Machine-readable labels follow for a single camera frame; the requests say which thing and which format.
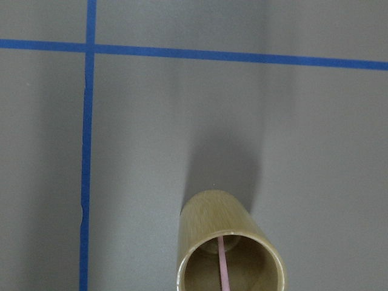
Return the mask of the pink chopstick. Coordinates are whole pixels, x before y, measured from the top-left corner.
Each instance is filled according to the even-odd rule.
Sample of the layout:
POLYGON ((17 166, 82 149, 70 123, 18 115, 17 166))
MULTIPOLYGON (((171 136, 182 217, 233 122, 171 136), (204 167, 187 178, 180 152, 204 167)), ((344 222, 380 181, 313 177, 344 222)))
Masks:
POLYGON ((229 274, 227 269, 226 251, 223 236, 218 237, 219 271, 221 278, 221 290, 230 291, 229 274))

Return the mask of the bamboo chopstick holder cup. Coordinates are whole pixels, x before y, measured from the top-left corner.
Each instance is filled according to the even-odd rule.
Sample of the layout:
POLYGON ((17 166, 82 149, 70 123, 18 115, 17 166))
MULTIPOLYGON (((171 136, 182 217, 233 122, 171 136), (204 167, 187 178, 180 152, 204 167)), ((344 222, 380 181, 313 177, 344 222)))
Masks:
POLYGON ((193 195, 179 217, 177 290, 221 290, 223 236, 230 290, 286 290, 285 265, 245 207, 222 190, 193 195))

